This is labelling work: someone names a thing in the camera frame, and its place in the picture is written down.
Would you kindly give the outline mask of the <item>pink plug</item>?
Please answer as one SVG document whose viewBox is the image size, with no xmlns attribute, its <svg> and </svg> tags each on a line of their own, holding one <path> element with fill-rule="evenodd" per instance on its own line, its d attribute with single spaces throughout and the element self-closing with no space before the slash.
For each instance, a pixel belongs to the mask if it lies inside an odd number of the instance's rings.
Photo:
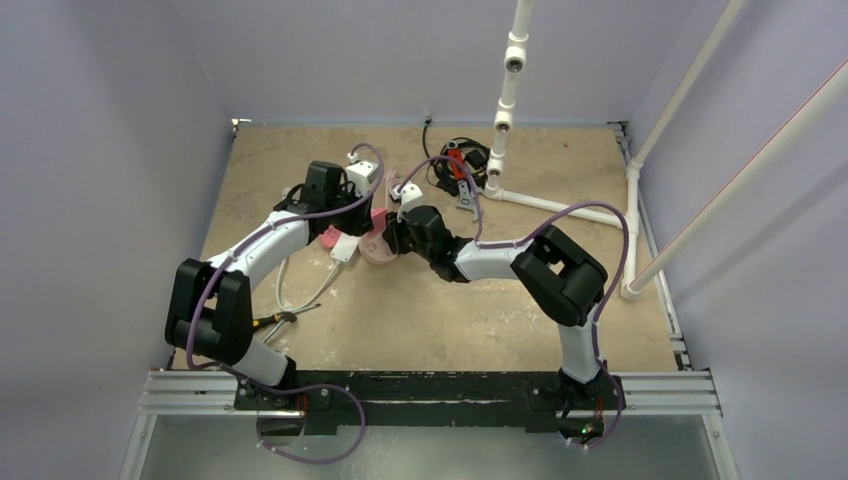
<svg viewBox="0 0 848 480">
<path fill-rule="evenodd" d="M 371 220 L 373 223 L 372 231 L 375 233 L 383 232 L 387 227 L 388 210 L 385 208 L 377 208 L 371 210 Z"/>
</svg>

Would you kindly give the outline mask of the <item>pink power strip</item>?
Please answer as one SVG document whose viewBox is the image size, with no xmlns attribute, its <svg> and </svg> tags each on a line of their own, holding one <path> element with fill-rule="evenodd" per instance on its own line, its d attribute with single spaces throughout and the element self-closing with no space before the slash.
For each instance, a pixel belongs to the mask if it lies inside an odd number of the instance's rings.
<svg viewBox="0 0 848 480">
<path fill-rule="evenodd" d="M 330 226 L 318 236 L 318 241 L 324 249 L 332 250 L 342 235 L 343 233 L 340 230 L 334 226 Z"/>
</svg>

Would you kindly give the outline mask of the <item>round pink socket base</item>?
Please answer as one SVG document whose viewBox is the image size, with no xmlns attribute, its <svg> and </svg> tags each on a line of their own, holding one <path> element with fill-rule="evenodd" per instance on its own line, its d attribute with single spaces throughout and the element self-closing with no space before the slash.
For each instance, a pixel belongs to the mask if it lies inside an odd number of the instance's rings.
<svg viewBox="0 0 848 480">
<path fill-rule="evenodd" d="M 363 259 L 373 265 L 387 265 L 397 258 L 381 234 L 361 237 L 358 249 Z"/>
</svg>

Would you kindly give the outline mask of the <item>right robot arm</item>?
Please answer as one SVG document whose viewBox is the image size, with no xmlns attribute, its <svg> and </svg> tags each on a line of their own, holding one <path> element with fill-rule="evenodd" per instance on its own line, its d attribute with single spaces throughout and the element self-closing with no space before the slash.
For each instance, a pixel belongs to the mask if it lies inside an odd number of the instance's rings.
<svg viewBox="0 0 848 480">
<path fill-rule="evenodd" d="M 559 228 L 547 224 L 520 241 L 477 243 L 452 234 L 436 207 L 422 205 L 389 213 L 383 238 L 392 253 L 419 255 L 446 282 L 519 281 L 558 325 L 564 399 L 584 407 L 599 396 L 605 360 L 597 323 L 608 301 L 608 273 Z"/>
</svg>

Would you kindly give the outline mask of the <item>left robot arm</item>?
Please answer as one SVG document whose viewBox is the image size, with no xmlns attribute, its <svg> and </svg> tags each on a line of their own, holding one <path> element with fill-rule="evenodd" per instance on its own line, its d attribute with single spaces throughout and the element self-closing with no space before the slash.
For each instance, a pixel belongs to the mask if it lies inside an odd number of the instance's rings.
<svg viewBox="0 0 848 480">
<path fill-rule="evenodd" d="M 328 228 L 354 237 L 367 233 L 381 178 L 382 168 L 374 162 L 346 167 L 311 162 L 305 180 L 246 238 L 207 261 L 187 259 L 178 266 L 166 342 L 259 383 L 260 397 L 272 408 L 292 405 L 298 395 L 296 364 L 255 337 L 252 293 Z"/>
</svg>

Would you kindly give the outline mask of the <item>white power strip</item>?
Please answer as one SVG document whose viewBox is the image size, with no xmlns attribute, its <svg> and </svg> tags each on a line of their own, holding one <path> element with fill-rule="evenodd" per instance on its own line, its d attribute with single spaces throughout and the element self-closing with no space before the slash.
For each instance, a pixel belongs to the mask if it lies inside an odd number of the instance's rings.
<svg viewBox="0 0 848 480">
<path fill-rule="evenodd" d="M 331 258 L 337 263 L 349 263 L 359 251 L 360 237 L 341 233 L 330 251 Z"/>
</svg>

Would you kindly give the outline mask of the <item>black power adapter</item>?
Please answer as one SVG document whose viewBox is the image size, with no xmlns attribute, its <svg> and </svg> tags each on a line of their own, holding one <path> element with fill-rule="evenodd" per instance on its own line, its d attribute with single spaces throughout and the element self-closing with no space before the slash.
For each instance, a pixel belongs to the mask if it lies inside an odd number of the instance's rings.
<svg viewBox="0 0 848 480">
<path fill-rule="evenodd" d="M 484 152 L 480 150 L 471 150 L 465 154 L 465 161 L 467 164 L 471 165 L 475 170 L 484 169 L 488 157 Z"/>
</svg>

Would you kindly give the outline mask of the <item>yellow black screwdriver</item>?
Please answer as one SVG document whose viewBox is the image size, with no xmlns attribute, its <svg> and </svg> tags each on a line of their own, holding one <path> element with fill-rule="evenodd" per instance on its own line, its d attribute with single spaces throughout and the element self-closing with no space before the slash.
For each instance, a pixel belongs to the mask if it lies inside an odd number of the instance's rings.
<svg viewBox="0 0 848 480">
<path fill-rule="evenodd" d="M 303 313 L 303 312 L 306 312 L 306 311 L 309 311 L 309 310 L 314 310 L 316 308 L 319 308 L 320 306 L 321 306 L 321 303 L 314 303 L 314 304 L 310 304 L 310 305 L 307 305 L 307 306 L 304 306 L 304 307 L 299 307 L 299 308 L 294 309 L 292 311 L 281 311 L 281 312 L 278 312 L 278 313 L 275 313 L 275 314 L 272 314 L 272 315 L 269 315 L 269 316 L 266 316 L 266 317 L 257 318 L 257 319 L 254 319 L 252 321 L 252 327 L 253 327 L 254 330 L 259 330 L 261 328 L 268 327 L 270 325 L 275 325 L 275 324 L 278 324 L 278 323 L 285 323 L 285 322 L 295 323 L 297 321 L 298 315 L 300 313 Z"/>
</svg>

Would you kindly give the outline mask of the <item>red handled adjustable wrench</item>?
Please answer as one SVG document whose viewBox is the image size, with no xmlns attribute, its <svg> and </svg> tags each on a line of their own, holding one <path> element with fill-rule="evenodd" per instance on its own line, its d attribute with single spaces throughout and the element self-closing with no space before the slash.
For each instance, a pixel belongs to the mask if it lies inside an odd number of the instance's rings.
<svg viewBox="0 0 848 480">
<path fill-rule="evenodd" d="M 480 219 L 480 207 L 477 204 L 477 186 L 469 173 L 459 148 L 449 148 L 447 155 L 451 158 L 453 175 L 457 183 L 457 208 L 471 213 L 472 221 Z"/>
</svg>

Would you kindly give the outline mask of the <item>black handled hammer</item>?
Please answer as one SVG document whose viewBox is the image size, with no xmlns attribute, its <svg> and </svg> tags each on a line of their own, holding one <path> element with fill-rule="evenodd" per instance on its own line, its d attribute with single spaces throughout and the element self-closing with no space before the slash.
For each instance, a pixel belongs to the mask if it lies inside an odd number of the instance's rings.
<svg viewBox="0 0 848 480">
<path fill-rule="evenodd" d="M 271 340 L 271 338 L 277 333 L 277 331 L 281 328 L 282 325 L 289 322 L 288 317 L 268 317 L 267 319 L 263 319 L 261 321 L 257 321 L 257 327 L 268 327 L 269 330 L 262 337 L 261 341 L 263 343 L 267 343 Z"/>
</svg>

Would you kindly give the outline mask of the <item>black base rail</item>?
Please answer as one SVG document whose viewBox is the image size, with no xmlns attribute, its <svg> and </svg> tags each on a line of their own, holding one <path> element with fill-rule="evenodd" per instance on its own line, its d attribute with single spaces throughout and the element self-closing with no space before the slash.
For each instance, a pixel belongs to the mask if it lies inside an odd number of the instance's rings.
<svg viewBox="0 0 848 480">
<path fill-rule="evenodd" d="M 591 439 L 626 416 L 705 416 L 720 411 L 707 372 L 621 373 L 623 392 L 563 387 L 554 372 L 307 370 L 309 391 L 263 393 L 225 372 L 153 372 L 140 411 L 148 415 L 285 419 L 308 435 L 340 426 L 510 427 Z"/>
</svg>

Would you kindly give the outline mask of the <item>white PVC pipe frame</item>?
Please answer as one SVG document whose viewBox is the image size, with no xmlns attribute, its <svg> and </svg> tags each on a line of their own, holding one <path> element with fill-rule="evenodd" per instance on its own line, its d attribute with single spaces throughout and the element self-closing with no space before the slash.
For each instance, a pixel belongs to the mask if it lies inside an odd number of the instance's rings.
<svg viewBox="0 0 848 480">
<path fill-rule="evenodd" d="M 559 218 L 570 215 L 620 228 L 624 232 L 624 240 L 627 244 L 624 247 L 620 291 L 622 297 L 626 300 L 637 298 L 648 281 L 659 276 L 671 260 L 676 258 L 695 239 L 695 236 L 707 227 L 711 220 L 715 219 L 720 212 L 729 206 L 732 199 L 747 188 L 757 174 L 764 172 L 774 160 L 793 146 L 806 130 L 833 106 L 834 102 L 847 94 L 847 61 L 843 60 L 718 190 L 714 197 L 679 231 L 673 240 L 661 249 L 641 272 L 637 272 L 636 244 L 640 232 L 638 223 L 640 221 L 639 179 L 641 170 L 696 80 L 699 79 L 731 27 L 736 23 L 737 17 L 745 5 L 744 1 L 729 1 L 726 3 L 716 23 L 709 31 L 697 54 L 687 67 L 685 74 L 649 130 L 637 155 L 627 160 L 627 210 L 624 214 L 616 215 L 612 212 L 608 214 L 600 213 L 589 209 L 587 206 L 566 205 L 540 197 L 519 194 L 504 189 L 500 184 L 500 176 L 503 173 L 503 164 L 506 157 L 506 141 L 514 127 L 514 110 L 519 77 L 527 65 L 529 25 L 534 8 L 532 1 L 519 1 L 516 5 L 504 53 L 504 80 L 493 122 L 494 145 L 486 169 L 488 180 L 484 187 L 485 196 L 496 201 L 555 212 Z"/>
</svg>

